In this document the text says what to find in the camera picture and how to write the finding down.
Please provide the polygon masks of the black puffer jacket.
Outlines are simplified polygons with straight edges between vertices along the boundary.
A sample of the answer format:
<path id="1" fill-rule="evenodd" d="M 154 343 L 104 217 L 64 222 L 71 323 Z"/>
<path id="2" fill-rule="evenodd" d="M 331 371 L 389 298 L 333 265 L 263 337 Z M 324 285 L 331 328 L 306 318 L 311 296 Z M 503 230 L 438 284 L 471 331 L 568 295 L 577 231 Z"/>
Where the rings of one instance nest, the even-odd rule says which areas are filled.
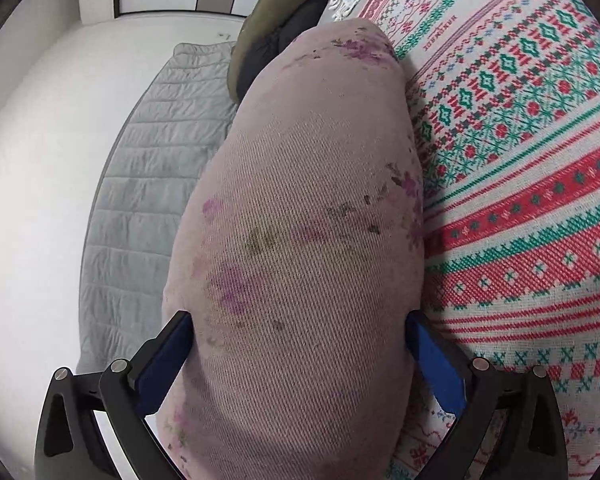
<path id="1" fill-rule="evenodd" d="M 328 0 L 258 0 L 242 24 L 230 58 L 227 88 L 242 102 L 257 76 L 302 32 L 320 21 Z"/>

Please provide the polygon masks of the olive green jacket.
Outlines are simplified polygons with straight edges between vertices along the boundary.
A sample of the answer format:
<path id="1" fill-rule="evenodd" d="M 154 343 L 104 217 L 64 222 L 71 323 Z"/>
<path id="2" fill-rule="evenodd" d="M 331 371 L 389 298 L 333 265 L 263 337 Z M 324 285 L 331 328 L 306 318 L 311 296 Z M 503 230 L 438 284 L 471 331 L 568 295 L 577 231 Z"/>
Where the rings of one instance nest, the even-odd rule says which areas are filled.
<path id="1" fill-rule="evenodd" d="M 253 11 L 242 24 L 230 58 L 227 87 L 234 102 L 240 101 L 238 76 L 249 50 L 258 40 L 270 36 L 282 26 L 305 2 L 306 0 L 258 0 Z"/>

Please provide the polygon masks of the grey quilted headboard cover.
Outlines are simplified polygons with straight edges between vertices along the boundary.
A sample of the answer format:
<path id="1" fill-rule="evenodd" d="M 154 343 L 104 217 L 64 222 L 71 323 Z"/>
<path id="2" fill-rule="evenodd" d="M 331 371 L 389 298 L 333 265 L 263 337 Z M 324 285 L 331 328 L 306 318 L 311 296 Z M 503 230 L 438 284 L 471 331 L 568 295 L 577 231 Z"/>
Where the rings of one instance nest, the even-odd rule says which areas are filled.
<path id="1" fill-rule="evenodd" d="M 233 44 L 177 44 L 132 108 L 88 218 L 79 289 L 79 373 L 129 359 L 162 326 L 182 214 L 236 113 Z"/>

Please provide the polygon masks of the red green patterned blanket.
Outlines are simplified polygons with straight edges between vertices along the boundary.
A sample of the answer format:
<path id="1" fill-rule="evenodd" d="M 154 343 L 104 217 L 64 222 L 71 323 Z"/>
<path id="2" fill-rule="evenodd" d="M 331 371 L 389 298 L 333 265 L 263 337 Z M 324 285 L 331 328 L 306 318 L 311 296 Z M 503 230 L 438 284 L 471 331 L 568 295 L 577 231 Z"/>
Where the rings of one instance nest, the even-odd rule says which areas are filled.
<path id="1" fill-rule="evenodd" d="M 424 307 L 501 370 L 546 369 L 568 474 L 600 466 L 600 22 L 582 0 L 366 0 L 424 172 Z"/>

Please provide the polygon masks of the pink floral padded garment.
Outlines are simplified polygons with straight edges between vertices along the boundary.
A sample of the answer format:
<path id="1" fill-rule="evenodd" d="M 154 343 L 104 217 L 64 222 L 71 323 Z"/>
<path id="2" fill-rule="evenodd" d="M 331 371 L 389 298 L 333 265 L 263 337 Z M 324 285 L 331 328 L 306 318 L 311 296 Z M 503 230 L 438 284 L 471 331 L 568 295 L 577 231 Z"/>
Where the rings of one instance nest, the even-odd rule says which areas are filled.
<path id="1" fill-rule="evenodd" d="M 162 310 L 195 345 L 158 414 L 189 479 L 378 479 L 414 364 L 422 170 L 387 36 L 349 20 L 268 64 L 190 196 Z"/>

